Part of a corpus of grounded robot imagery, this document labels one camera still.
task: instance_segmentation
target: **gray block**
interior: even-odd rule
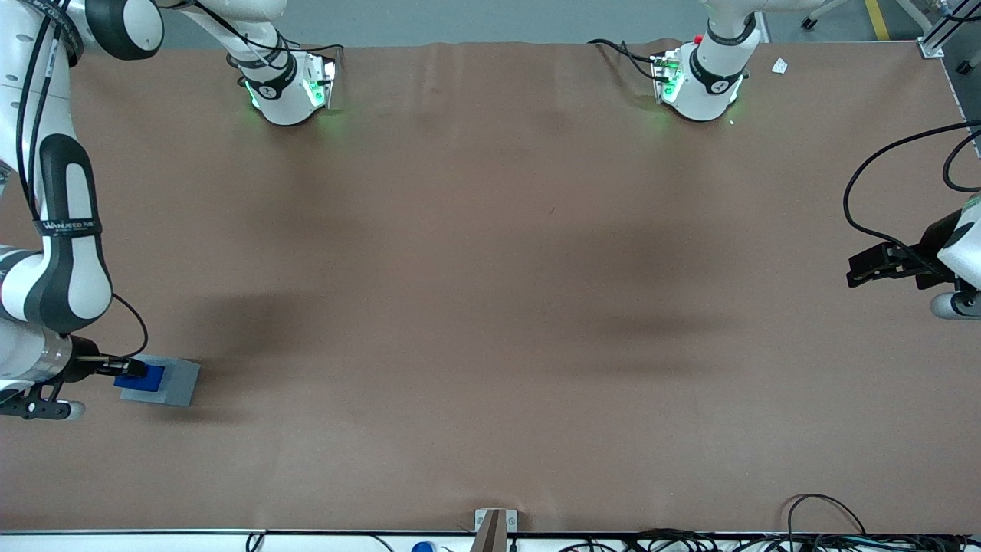
[[[147,364],[164,367],[160,389],[158,391],[124,389],[120,399],[174,407],[190,406],[190,398],[194,394],[194,386],[197,385],[197,374],[201,369],[199,364],[189,360],[154,355],[136,355],[134,358]]]

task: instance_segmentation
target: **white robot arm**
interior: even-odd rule
[[[743,83],[749,56],[759,44],[755,12],[795,12],[824,0],[699,0],[708,10],[700,43],[688,42],[654,60],[659,101],[693,121],[711,121],[725,112]]]
[[[295,125],[327,105],[336,64],[289,46],[270,23],[286,0],[161,0],[218,39],[245,75],[252,104],[275,125]]]
[[[955,290],[935,297],[930,310],[945,320],[981,321],[981,194],[931,224],[910,249],[916,257],[893,242],[854,255],[849,259],[849,287],[906,277],[915,277],[920,290],[953,284]]]
[[[266,119],[292,125],[327,104],[334,64],[287,47],[270,23],[284,6],[168,4],[229,50]],[[138,377],[145,366],[71,335],[105,312],[113,291],[93,171],[72,124],[69,68],[86,45],[148,58],[163,41],[163,22],[153,0],[0,0],[0,22],[0,163],[25,183],[42,241],[41,251],[0,245],[0,414],[77,417],[81,404],[58,400],[64,383],[93,373]]]

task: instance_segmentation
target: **gray floor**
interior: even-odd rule
[[[913,39],[919,26],[892,0],[880,0],[892,39]],[[774,42],[875,40],[865,5],[859,0],[823,16],[812,31],[800,28],[806,14],[768,14]],[[290,0],[277,26],[306,43],[339,42],[353,47],[413,46],[431,42],[586,42],[604,37],[648,42],[704,32],[706,13],[696,0]],[[165,14],[165,46],[218,47],[187,18]],[[981,48],[981,24],[961,26],[945,47],[948,73],[967,119],[981,119],[981,69],[964,76],[954,68]]]

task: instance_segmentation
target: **brown table surface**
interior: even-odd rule
[[[276,128],[223,55],[73,72],[116,290],[203,368],[190,409],[92,377],[80,422],[0,420],[1,526],[775,529],[824,492],[976,528],[979,327],[845,281],[877,243],[849,175],[960,120],[913,44],[761,46],[709,124],[609,50],[434,44],[348,51],[340,110]],[[872,166],[855,216],[915,242],[960,138]],[[0,234],[37,243],[13,187]],[[82,335],[139,340],[119,306]]]

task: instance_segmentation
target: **yellow floor line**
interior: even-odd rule
[[[872,20],[872,28],[875,29],[876,39],[889,40],[889,30],[886,28],[886,20],[882,18],[882,9],[879,8],[879,0],[865,0],[865,9],[868,10],[868,18]]]

